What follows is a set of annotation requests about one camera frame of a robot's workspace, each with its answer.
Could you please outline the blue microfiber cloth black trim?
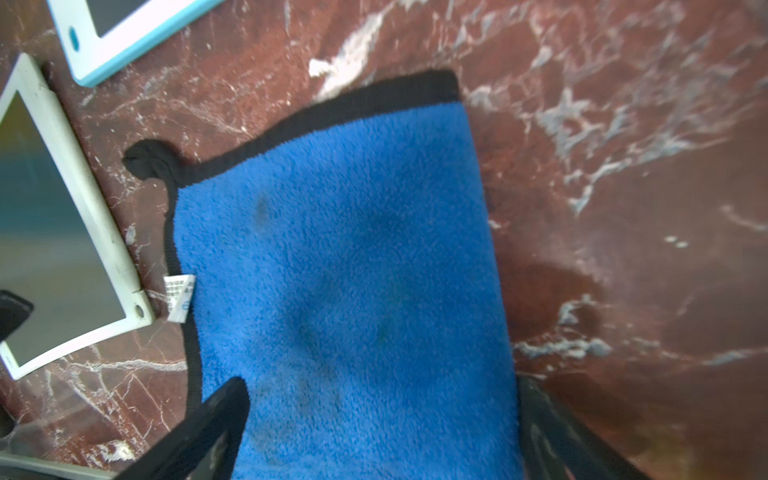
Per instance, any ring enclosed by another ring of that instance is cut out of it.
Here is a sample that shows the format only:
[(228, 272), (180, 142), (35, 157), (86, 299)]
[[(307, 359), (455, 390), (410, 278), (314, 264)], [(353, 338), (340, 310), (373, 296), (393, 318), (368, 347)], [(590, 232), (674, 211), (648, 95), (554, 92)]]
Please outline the blue microfiber cloth black trim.
[(200, 164), (124, 153), (168, 191), (196, 284), (189, 407), (241, 378), (236, 479), (519, 479), (518, 395), (479, 162), (449, 70), (301, 110)]

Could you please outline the white drawing tablet front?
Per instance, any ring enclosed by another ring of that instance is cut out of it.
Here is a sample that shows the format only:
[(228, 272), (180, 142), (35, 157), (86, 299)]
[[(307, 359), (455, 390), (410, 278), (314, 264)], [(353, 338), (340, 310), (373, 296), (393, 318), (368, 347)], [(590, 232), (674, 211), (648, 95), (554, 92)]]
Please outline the white drawing tablet front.
[(56, 94), (18, 56), (1, 95), (1, 360), (19, 380), (155, 312)]

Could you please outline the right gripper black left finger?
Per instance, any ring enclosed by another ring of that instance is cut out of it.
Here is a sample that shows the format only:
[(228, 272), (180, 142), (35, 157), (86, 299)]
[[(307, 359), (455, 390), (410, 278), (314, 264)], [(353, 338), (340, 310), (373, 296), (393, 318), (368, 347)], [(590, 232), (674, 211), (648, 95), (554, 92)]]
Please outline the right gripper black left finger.
[(230, 479), (250, 400), (245, 381), (229, 379), (119, 479)]

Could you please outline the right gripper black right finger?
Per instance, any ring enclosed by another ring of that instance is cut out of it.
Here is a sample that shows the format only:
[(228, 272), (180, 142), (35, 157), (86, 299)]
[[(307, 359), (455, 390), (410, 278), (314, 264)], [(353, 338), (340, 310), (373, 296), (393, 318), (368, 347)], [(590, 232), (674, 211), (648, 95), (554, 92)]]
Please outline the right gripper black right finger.
[(648, 476), (612, 449), (530, 376), (517, 378), (520, 445), (529, 479), (638, 479)]

